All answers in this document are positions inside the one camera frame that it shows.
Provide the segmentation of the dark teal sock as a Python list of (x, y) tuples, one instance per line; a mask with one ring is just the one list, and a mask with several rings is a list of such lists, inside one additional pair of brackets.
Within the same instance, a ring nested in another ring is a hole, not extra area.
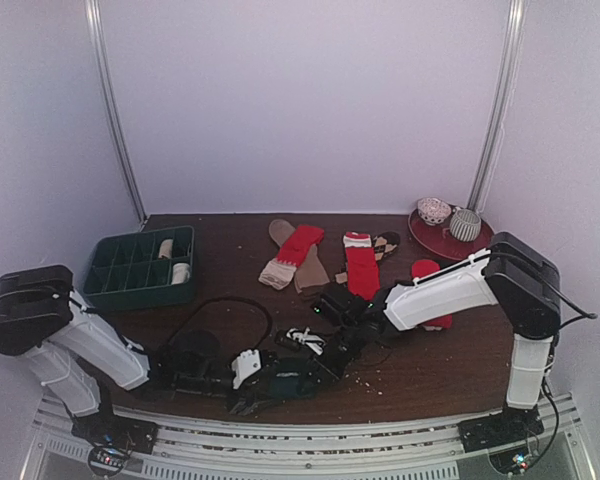
[(262, 391), (274, 400), (305, 399), (313, 396), (306, 373), (301, 370), (276, 370), (261, 377)]

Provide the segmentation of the cream brown striped sock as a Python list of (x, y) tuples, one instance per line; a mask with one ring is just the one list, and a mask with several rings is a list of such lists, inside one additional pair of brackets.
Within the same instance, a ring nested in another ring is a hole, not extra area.
[(191, 278), (191, 266), (185, 262), (175, 263), (172, 266), (172, 285), (181, 285), (187, 283)]

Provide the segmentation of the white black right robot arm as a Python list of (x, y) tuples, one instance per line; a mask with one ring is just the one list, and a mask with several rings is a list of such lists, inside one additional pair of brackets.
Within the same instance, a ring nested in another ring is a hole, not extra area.
[(281, 399), (312, 398), (337, 382), (347, 365), (383, 334), (397, 334), (446, 315), (497, 305), (514, 333), (506, 409), (493, 419), (499, 440), (515, 440), (531, 424), (551, 344), (561, 323), (557, 266), (509, 232), (465, 260), (407, 283), (356, 295), (343, 284), (327, 285), (314, 311), (337, 326), (321, 352), (274, 377)]

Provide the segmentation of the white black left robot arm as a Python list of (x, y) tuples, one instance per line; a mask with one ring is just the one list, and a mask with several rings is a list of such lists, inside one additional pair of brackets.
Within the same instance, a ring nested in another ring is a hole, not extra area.
[(155, 349), (131, 340), (86, 304), (64, 265), (0, 277), (0, 354), (25, 361), (103, 444), (117, 442), (124, 424), (81, 361), (145, 401), (175, 392), (224, 397), (236, 415), (271, 403), (255, 385), (265, 367), (258, 348), (239, 353), (228, 366), (216, 364), (210, 348), (210, 335), (194, 332), (174, 333)]

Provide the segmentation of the tan beige sock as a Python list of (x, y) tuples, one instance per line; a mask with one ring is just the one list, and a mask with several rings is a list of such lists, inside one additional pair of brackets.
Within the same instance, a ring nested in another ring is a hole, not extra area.
[[(295, 230), (296, 228), (284, 219), (274, 219), (268, 227), (269, 236), (278, 247), (282, 247)], [(318, 246), (312, 245), (304, 262), (294, 274), (294, 288), (303, 301), (310, 301), (318, 296), (329, 282), (327, 271), (318, 256)]]

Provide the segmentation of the red sock middle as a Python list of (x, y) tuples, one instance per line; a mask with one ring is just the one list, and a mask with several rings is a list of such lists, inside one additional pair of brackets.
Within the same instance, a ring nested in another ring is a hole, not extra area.
[(369, 234), (347, 232), (343, 236), (348, 289), (370, 301), (380, 289), (379, 269)]

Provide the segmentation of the red cream sock left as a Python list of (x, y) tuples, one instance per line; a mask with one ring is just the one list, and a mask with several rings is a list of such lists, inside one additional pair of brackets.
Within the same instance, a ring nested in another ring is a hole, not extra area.
[(324, 230), (310, 225), (299, 225), (292, 236), (280, 247), (259, 274), (258, 281), (276, 290), (286, 288), (293, 280), (297, 268), (312, 245), (318, 245), (324, 237)]

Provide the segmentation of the brown argyle sock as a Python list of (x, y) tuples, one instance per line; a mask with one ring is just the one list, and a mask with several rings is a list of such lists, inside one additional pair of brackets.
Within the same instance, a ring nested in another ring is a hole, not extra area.
[[(400, 235), (395, 231), (386, 231), (372, 237), (375, 260), (381, 263), (386, 258), (395, 254), (401, 243)], [(348, 282), (347, 270), (344, 269), (334, 276), (336, 284), (346, 285)]]

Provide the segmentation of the red sock right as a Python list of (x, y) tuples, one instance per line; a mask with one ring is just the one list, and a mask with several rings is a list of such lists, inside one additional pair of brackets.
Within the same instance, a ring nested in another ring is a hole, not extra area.
[[(436, 273), (440, 270), (440, 266), (433, 260), (421, 259), (415, 261), (411, 266), (411, 276), (413, 279), (422, 278), (427, 275)], [(429, 320), (421, 325), (426, 331), (442, 331), (447, 330), (452, 326), (452, 316), (445, 315)]]

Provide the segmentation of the green compartment organizer tray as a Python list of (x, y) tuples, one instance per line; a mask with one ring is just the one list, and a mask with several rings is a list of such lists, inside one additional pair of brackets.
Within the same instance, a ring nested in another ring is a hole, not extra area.
[[(157, 258), (160, 243), (174, 239), (171, 259)], [(172, 266), (191, 266), (187, 283), (172, 285)], [(191, 226), (124, 234), (95, 246), (81, 288), (88, 304), (103, 312), (182, 305), (195, 296), (195, 232)]]

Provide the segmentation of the dark red round plate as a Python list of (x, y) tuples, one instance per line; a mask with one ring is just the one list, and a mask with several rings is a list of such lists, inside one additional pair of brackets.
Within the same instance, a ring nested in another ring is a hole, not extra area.
[(453, 237), (449, 229), (450, 219), (436, 226), (427, 225), (414, 209), (409, 215), (408, 227), (414, 240), (430, 253), (447, 260), (460, 261), (469, 254), (489, 246), (494, 231), (491, 226), (482, 221), (478, 237), (472, 242), (462, 242)]

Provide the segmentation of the rolled beige sock in tray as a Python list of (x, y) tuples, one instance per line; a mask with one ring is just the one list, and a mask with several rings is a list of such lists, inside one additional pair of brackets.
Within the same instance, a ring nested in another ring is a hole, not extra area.
[(174, 251), (174, 239), (173, 238), (164, 239), (159, 245), (157, 258), (159, 260), (171, 259), (173, 257), (173, 251)]

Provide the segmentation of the patterned small bowl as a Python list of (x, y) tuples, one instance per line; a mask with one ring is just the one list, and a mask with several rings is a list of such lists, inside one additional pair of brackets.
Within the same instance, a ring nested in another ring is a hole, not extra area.
[(452, 208), (439, 198), (425, 197), (418, 200), (417, 213), (427, 225), (436, 226), (442, 224), (452, 214)]

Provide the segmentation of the striped grey cup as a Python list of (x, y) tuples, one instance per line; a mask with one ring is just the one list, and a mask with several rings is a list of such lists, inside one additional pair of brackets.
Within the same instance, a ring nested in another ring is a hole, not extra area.
[(451, 217), (449, 231), (456, 240), (468, 243), (478, 238), (481, 227), (482, 219), (476, 212), (458, 208)]

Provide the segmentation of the aluminium front rail frame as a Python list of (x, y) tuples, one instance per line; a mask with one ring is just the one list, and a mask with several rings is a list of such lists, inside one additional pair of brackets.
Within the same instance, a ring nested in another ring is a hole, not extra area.
[(579, 412), (569, 395), (539, 406), (543, 434), (467, 451), (458, 431), (469, 415), (344, 425), (235, 423), (118, 414), (158, 426), (154, 450), (135, 453), (119, 479), (498, 479), (495, 460), (528, 446), (551, 448), (526, 479), (598, 479)]

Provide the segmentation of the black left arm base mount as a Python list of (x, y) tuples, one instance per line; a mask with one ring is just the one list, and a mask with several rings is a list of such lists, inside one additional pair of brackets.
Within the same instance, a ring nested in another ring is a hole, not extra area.
[(102, 413), (73, 416), (71, 420), (72, 435), (92, 446), (141, 454), (153, 452), (158, 433), (158, 425), (154, 422)]

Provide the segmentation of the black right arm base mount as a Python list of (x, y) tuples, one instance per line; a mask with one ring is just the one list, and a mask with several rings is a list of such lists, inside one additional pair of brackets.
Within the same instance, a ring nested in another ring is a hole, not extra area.
[(544, 432), (536, 407), (531, 410), (504, 407), (499, 413), (461, 421), (457, 427), (466, 453), (524, 441), (529, 435)]

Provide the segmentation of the right aluminium corner post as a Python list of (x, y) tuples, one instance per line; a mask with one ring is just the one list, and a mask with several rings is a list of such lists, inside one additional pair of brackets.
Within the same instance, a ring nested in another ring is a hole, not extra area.
[(509, 2), (494, 98), (479, 163), (467, 201), (467, 208), (478, 215), (485, 210), (504, 140), (506, 114), (516, 85), (526, 11), (527, 1), (511, 0)]

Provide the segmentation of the aluminium corner post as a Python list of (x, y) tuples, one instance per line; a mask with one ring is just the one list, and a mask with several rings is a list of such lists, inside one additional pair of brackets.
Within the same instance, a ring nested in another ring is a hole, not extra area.
[(509, 2), (494, 98), (479, 163), (467, 201), (467, 208), (478, 215), (485, 210), (504, 140), (506, 114), (516, 85), (526, 11), (527, 1), (511, 0)]
[(144, 225), (148, 219), (148, 215), (146, 213), (136, 176), (131, 164), (131, 159), (123, 131), (123, 125), (116, 102), (114, 85), (111, 78), (108, 61), (106, 39), (102, 24), (100, 2), (97, 0), (86, 0), (84, 5), (87, 26), (94, 51), (100, 88), (104, 101), (106, 121), (113, 142), (116, 160), (121, 170), (123, 183), (130, 198), (135, 216), (137, 217), (139, 224)]

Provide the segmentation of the left aluminium corner post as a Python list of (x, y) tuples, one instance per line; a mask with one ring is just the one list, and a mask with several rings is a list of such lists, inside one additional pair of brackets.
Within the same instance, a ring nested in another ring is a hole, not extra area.
[(113, 142), (116, 160), (121, 170), (123, 183), (130, 198), (135, 216), (137, 217), (139, 224), (144, 225), (148, 219), (148, 215), (146, 213), (136, 176), (131, 164), (131, 159), (123, 131), (123, 125), (116, 102), (114, 85), (111, 78), (108, 61), (106, 39), (102, 24), (100, 2), (97, 0), (86, 0), (84, 5), (87, 26), (94, 51), (100, 88), (104, 101), (106, 121)]

